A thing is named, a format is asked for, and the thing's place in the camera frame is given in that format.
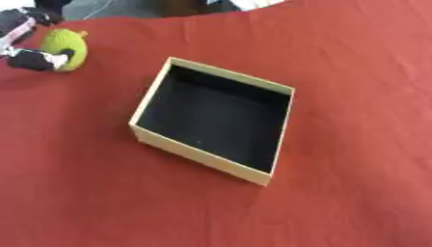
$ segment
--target box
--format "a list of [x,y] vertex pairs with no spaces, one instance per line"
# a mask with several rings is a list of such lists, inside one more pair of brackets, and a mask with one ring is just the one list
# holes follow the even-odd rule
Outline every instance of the box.
[[169,58],[129,125],[140,142],[266,185],[294,89]]

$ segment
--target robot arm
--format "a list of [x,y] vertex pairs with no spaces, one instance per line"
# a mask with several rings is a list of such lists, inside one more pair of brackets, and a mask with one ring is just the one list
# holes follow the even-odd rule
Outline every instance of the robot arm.
[[0,58],[6,57],[11,68],[36,71],[56,70],[74,55],[67,49],[60,54],[49,54],[38,50],[14,48],[13,45],[30,37],[38,24],[55,25],[63,21],[57,14],[36,8],[22,8],[0,12]]

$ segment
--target floor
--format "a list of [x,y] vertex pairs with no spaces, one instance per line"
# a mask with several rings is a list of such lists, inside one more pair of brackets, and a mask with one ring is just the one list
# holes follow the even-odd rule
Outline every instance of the floor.
[[235,11],[228,0],[205,5],[206,0],[73,0],[65,7],[66,19],[89,19],[110,15],[164,17]]
[[97,18],[108,15],[160,17],[158,0],[74,0],[65,7],[66,19]]

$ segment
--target box rim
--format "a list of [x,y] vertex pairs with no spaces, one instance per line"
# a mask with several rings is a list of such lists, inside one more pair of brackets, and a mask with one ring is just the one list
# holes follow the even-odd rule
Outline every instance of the box rim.
[[[168,72],[170,71],[172,66],[179,66],[179,67],[183,67],[183,68],[187,68],[187,69],[191,69],[191,70],[195,70],[195,71],[199,71],[199,72],[203,72],[203,73],[208,73],[208,74],[211,74],[214,76],[220,76],[223,78],[234,80],[234,81],[239,82],[239,83],[248,84],[248,85],[251,85],[254,87],[259,87],[259,88],[264,89],[264,90],[269,90],[269,91],[273,91],[273,92],[277,92],[280,94],[290,96],[288,106],[286,107],[286,115],[285,115],[285,119],[283,121],[281,136],[278,140],[278,145],[277,145],[274,159],[273,159],[273,163],[272,163],[272,169],[269,173],[262,172],[260,170],[255,169],[255,168],[243,165],[241,163],[234,162],[232,160],[226,159],[222,156],[213,154],[213,153],[208,152],[208,151],[199,150],[197,148],[183,144],[183,143],[178,142],[174,139],[165,137],[163,135],[160,135],[158,133],[155,133],[151,130],[142,128],[142,127],[137,125],[139,119],[141,118],[141,116],[146,111],[146,108],[149,106],[149,103],[151,102],[152,98],[156,94],[158,88],[160,87],[160,85],[163,82],[163,79],[168,74]],[[255,83],[253,83],[253,81],[260,82],[262,84],[255,84]],[[176,58],[176,57],[169,57],[166,60],[166,62],[164,63],[162,69],[159,71],[159,73],[156,76],[156,78],[154,79],[154,81],[151,83],[151,86],[149,87],[145,96],[143,97],[140,104],[136,108],[136,110],[135,110],[134,114],[132,115],[132,117],[130,118],[128,124],[132,128],[134,128],[134,127],[139,128],[140,130],[143,130],[143,131],[149,132],[151,134],[154,134],[158,137],[161,137],[164,140],[174,142],[178,145],[182,145],[183,147],[187,147],[187,148],[192,149],[194,151],[199,151],[199,152],[205,153],[206,155],[211,155],[213,157],[222,159],[226,162],[231,163],[232,165],[241,166],[242,168],[246,168],[246,169],[252,170],[254,172],[259,172],[259,173],[262,173],[264,175],[268,175],[271,178],[271,177],[273,177],[273,175],[275,173],[276,166],[278,164],[280,153],[281,153],[281,148],[284,144],[284,136],[285,136],[285,132],[287,129],[287,123],[288,123],[289,115],[291,112],[291,106],[293,103],[294,94],[295,94],[295,88],[292,88],[292,87],[289,87],[289,86],[286,86],[283,84],[279,84],[279,83],[276,83],[273,81],[265,80],[262,78],[254,77],[251,75],[247,75],[247,74],[243,74],[243,73],[239,73],[239,72],[235,72],[235,71],[231,71],[231,70],[227,70],[227,69],[221,69],[221,68],[213,67],[213,66],[198,63],[198,62],[192,62],[192,61],[188,61],[188,60],[184,60],[184,59],[180,59],[180,58]]]

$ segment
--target table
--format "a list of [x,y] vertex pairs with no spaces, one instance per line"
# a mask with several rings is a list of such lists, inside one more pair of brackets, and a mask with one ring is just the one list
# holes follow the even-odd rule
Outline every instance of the table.
[[[431,13],[299,0],[65,23],[89,32],[80,70],[0,66],[1,245],[431,246]],[[127,120],[169,56],[297,88],[268,187],[134,140]]]

